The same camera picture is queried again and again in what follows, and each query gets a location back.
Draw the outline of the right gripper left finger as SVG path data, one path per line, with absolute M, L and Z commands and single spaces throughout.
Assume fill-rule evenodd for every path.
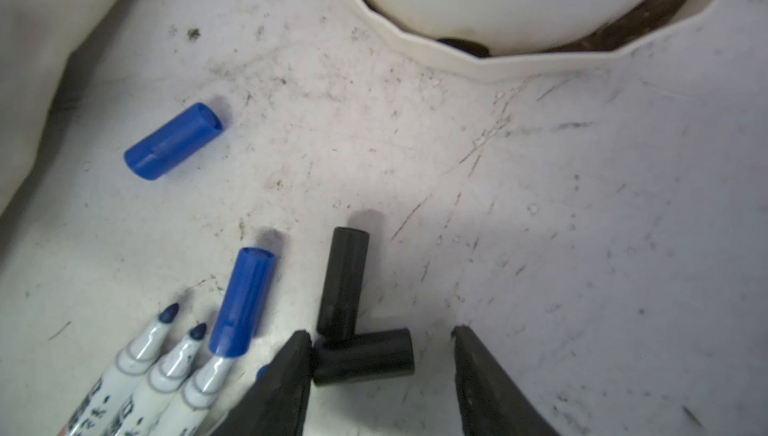
M 301 435 L 311 390 L 311 349 L 310 334 L 295 331 L 242 399 L 209 433 Z

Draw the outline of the white marker pen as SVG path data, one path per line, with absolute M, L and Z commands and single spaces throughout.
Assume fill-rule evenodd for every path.
M 157 361 L 180 305 L 173 303 L 124 346 L 75 409 L 59 436 L 101 435 Z

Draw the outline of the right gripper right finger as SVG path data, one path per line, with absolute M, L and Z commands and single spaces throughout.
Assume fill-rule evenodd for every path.
M 457 326 L 452 338 L 465 435 L 558 435 L 472 328 Z

